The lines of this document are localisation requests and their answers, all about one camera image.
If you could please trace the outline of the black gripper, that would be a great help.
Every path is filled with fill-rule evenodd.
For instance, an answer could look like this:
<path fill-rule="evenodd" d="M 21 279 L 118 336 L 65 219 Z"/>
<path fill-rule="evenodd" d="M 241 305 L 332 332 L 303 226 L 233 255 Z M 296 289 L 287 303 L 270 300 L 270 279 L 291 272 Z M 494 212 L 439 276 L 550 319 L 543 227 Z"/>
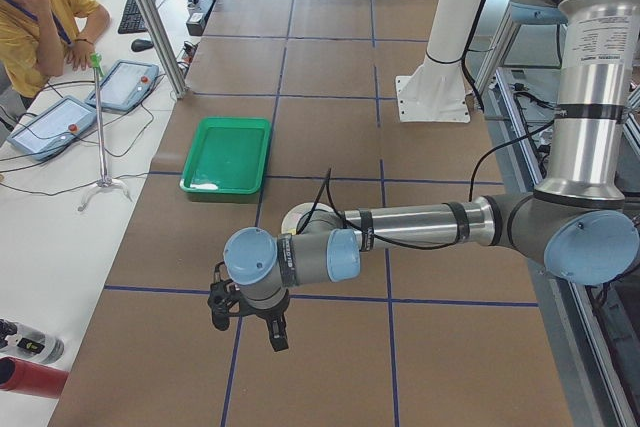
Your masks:
<path fill-rule="evenodd" d="M 211 310 L 212 324 L 217 330 L 229 329 L 230 318 L 236 316 L 232 309 L 238 302 L 242 314 L 256 315 L 265 320 L 269 341 L 275 352 L 289 348 L 284 316 L 290 302 L 287 288 L 278 286 L 268 293 L 257 284 L 244 286 L 232 280 L 214 281 L 210 286 L 207 304 Z"/>

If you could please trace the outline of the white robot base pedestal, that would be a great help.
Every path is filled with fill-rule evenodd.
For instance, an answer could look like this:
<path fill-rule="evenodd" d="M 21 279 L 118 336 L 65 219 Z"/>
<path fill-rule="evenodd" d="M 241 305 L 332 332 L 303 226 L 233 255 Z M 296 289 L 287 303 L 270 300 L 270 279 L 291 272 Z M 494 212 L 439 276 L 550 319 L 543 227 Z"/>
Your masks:
<path fill-rule="evenodd" d="M 464 56 L 482 0 L 438 0 L 425 57 L 410 76 L 396 78 L 399 120 L 467 123 Z"/>

